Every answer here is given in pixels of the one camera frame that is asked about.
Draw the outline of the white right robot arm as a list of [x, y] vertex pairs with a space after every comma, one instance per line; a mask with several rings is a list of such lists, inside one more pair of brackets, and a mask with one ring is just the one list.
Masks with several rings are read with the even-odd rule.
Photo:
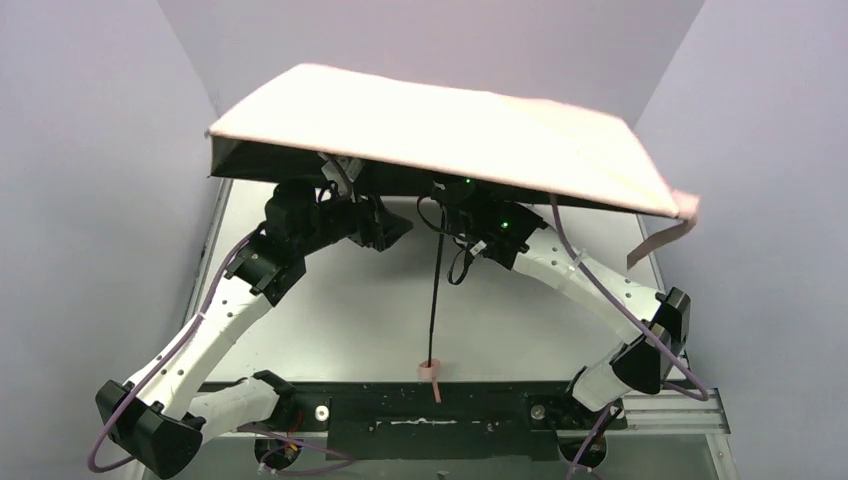
[[592, 312], [617, 345], [583, 367], [570, 387], [574, 400], [597, 412], [623, 395], [655, 395], [668, 384], [689, 333], [691, 299], [641, 285], [565, 245], [553, 223], [520, 203], [499, 199], [470, 179], [437, 183], [430, 192], [445, 215], [443, 231], [465, 248], [533, 278]]

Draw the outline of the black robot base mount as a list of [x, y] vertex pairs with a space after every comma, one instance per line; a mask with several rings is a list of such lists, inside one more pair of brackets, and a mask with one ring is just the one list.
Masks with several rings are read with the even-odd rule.
[[436, 398], [417, 382], [294, 382], [259, 426], [323, 435], [355, 460], [572, 459], [597, 425], [581, 463], [596, 467], [605, 434], [628, 423], [617, 401], [607, 417], [572, 399], [566, 381], [445, 382]]

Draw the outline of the pink folding umbrella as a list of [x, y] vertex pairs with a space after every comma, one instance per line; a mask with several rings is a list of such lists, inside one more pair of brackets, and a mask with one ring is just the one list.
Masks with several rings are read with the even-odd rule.
[[668, 184], [624, 120], [554, 100], [306, 63], [238, 101], [206, 134], [212, 175], [275, 187], [302, 181], [321, 199], [333, 184], [318, 153], [361, 159], [356, 195], [379, 196], [384, 204], [388, 197], [431, 201], [439, 217], [430, 228], [458, 246], [464, 267], [485, 259], [551, 290], [487, 258], [466, 260], [465, 248], [442, 229], [445, 215], [430, 197], [433, 181], [471, 178], [514, 187], [515, 201], [553, 223], [563, 244], [577, 250], [563, 225], [567, 206], [671, 220], [627, 254], [628, 267], [685, 236], [699, 213], [698, 197]]

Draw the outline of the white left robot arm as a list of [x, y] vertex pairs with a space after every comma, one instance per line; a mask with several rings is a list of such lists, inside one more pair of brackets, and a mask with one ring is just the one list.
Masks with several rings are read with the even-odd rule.
[[264, 219], [225, 255], [193, 319], [128, 380], [106, 382], [95, 403], [101, 438], [162, 479], [180, 473], [207, 441], [252, 423], [284, 426], [293, 388], [260, 371], [201, 396], [209, 374], [305, 275], [306, 258], [342, 240], [384, 251], [413, 227], [374, 195], [321, 199], [302, 181], [275, 187]]

